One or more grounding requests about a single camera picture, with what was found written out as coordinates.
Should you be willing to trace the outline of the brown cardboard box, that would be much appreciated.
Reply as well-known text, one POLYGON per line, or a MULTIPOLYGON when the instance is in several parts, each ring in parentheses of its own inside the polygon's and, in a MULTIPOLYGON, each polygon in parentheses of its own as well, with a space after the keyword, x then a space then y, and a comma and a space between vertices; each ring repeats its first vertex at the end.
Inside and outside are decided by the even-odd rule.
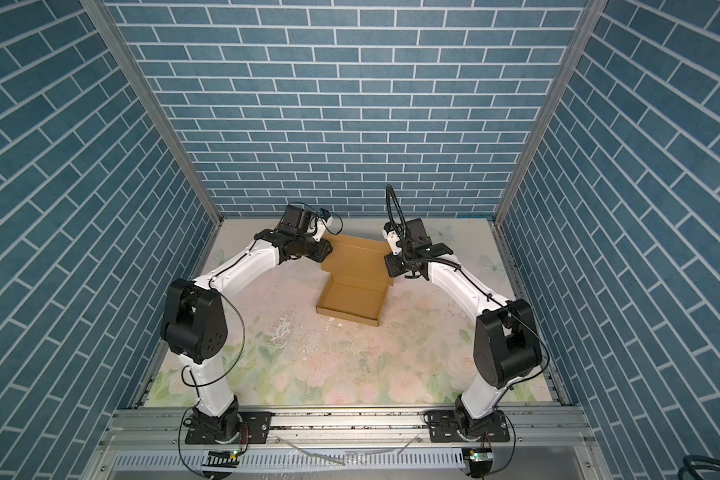
POLYGON ((327 235, 333 251, 321 263, 330 274, 316 305, 318 314, 378 327, 394 280, 386 269, 386 242, 327 235))

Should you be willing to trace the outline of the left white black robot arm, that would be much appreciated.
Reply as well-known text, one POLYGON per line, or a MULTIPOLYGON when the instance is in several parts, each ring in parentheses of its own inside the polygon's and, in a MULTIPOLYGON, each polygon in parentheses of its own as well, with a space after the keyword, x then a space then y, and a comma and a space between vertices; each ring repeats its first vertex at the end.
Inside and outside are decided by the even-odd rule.
POLYGON ((242 252, 216 269, 191 280, 177 279, 166 289, 161 338, 187 370, 183 383, 195 391, 197 411, 220 419, 235 404, 223 365, 228 337, 225 309, 238 312, 232 298, 263 273, 290 260, 323 262, 332 252, 318 234, 291 235, 265 229, 242 252))

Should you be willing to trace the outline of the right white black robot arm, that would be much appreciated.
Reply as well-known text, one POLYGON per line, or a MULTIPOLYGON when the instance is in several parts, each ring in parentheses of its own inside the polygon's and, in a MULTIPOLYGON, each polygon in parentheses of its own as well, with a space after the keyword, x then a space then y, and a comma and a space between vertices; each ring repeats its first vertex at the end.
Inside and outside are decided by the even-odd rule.
POLYGON ((385 257, 390 277, 408 275, 431 282, 475 321, 477 373, 456 401, 463 419, 477 421, 493 414, 508 390, 542 372, 542 344, 526 301, 510 300, 487 287, 442 243, 418 249, 404 247, 400 240, 390 245, 385 257))

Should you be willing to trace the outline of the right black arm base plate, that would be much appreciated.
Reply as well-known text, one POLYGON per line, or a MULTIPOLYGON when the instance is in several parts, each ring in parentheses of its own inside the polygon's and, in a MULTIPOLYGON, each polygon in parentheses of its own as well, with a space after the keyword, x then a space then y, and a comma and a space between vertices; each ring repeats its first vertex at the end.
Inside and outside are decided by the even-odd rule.
POLYGON ((510 433, 501 410, 473 419, 461 408, 427 410, 422 415, 433 443, 508 442, 510 433))

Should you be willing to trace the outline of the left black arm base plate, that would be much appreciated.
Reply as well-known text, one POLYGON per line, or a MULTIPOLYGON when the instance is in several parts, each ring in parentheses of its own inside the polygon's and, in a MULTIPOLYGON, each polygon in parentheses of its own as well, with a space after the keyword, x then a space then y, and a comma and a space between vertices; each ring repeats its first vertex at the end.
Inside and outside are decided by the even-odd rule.
POLYGON ((210 417, 197 409, 184 419, 188 445, 265 444, 271 426, 268 411, 234 411, 223 417, 210 417))

